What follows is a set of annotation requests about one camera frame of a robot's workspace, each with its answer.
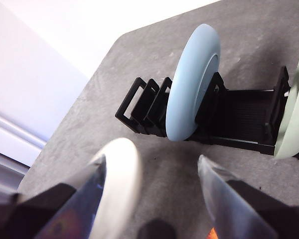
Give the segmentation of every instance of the gray countertop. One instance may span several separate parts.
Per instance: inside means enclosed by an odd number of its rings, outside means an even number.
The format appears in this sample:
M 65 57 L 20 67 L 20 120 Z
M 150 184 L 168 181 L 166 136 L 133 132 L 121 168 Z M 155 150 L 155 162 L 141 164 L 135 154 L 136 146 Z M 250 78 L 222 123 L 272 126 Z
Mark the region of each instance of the gray countertop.
M 114 43 L 18 191 L 36 195 L 83 167 L 110 140 L 126 137 L 141 153 L 144 182 L 122 238 L 135 238 L 140 226 L 154 218 L 172 224 L 178 238 L 206 237 L 212 225 L 197 176 L 200 154 L 282 202 L 299 205 L 295 158 L 275 160 L 253 151 L 135 134 L 114 117 L 136 77 L 159 83 L 173 77 L 189 36 L 202 23 L 219 33 L 219 72 L 228 89 L 272 88 L 282 65 L 292 81 L 299 59 L 299 0 L 223 0 L 126 33 Z

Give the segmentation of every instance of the white wall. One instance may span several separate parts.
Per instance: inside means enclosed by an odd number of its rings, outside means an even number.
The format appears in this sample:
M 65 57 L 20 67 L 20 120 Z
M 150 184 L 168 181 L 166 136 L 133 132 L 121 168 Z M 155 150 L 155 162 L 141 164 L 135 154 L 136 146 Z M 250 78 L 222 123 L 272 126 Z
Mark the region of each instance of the white wall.
M 0 153 L 30 166 L 87 81 L 0 3 Z

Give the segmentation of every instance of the orange object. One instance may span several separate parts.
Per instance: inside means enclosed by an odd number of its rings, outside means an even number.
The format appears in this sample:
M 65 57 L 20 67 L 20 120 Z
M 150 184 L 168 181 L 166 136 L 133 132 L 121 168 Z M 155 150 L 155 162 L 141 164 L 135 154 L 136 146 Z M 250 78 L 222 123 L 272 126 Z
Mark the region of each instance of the orange object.
M 218 239 L 217 233 L 214 228 L 212 228 L 207 235 L 206 239 Z

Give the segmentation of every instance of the gray table surface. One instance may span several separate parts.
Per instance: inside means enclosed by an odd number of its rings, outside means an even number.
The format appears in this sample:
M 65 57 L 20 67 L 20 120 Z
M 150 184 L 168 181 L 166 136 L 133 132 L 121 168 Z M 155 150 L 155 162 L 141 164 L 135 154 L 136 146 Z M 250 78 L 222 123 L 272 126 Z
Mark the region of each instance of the gray table surface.
M 178 238 L 206 237 L 212 225 L 197 176 L 200 154 L 282 202 L 299 205 L 295 158 L 275 160 L 253 151 L 135 134 L 114 117 L 136 77 L 159 83 L 173 77 L 189 36 L 202 23 L 220 35 L 219 72 L 228 89 L 271 88 L 282 65 L 292 80 L 299 59 L 299 0 L 223 0 L 126 33 L 114 43 L 18 191 L 36 195 L 83 167 L 110 140 L 126 137 L 141 153 L 144 182 L 124 239 L 136 238 L 140 226 L 155 218 L 173 225 Z

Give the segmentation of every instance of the blurred object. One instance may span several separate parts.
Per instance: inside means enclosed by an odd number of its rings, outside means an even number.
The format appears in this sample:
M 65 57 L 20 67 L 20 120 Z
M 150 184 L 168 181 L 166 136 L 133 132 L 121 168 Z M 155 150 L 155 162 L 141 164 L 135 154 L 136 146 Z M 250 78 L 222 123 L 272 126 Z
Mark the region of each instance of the blurred object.
M 135 145 L 119 138 L 76 174 L 20 202 L 0 204 L 0 239 L 116 239 L 138 200 L 142 179 Z
M 251 187 L 203 155 L 198 174 L 220 239 L 299 239 L 299 207 Z
M 176 231 L 171 224 L 154 219 L 140 228 L 137 239 L 176 239 Z
M 10 201 L 29 167 L 0 154 L 0 203 Z
M 206 239 L 218 239 L 218 236 L 216 234 L 215 228 L 212 228 L 207 235 Z

